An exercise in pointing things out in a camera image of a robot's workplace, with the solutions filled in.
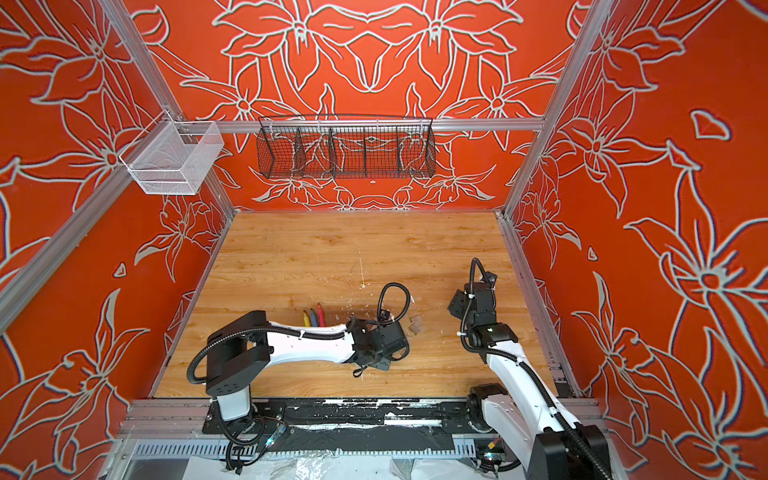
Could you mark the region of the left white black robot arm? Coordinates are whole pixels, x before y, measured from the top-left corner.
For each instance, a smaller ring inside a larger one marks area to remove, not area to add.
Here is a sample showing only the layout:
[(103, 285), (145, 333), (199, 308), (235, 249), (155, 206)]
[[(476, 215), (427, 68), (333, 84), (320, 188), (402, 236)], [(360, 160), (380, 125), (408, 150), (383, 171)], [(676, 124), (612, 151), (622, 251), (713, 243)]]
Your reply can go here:
[(189, 362), (187, 381), (204, 385), (226, 422), (252, 410), (251, 384), (265, 369), (295, 362), (354, 364), (355, 373), (386, 371), (408, 356), (410, 345), (399, 322), (351, 316), (340, 325), (294, 327), (251, 311), (209, 335)]

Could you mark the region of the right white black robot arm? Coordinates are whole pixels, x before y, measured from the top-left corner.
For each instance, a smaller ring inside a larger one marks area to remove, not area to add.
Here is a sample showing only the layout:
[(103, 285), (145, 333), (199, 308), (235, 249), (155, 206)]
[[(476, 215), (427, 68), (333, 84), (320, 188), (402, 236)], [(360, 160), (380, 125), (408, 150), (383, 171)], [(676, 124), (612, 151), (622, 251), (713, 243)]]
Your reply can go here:
[(481, 357), (501, 382), (480, 394), (482, 422), (515, 456), (527, 479), (611, 479), (610, 449), (601, 430), (583, 423), (545, 385), (517, 335), (497, 320), (495, 288), (469, 282), (449, 307), (460, 320), (462, 347)]

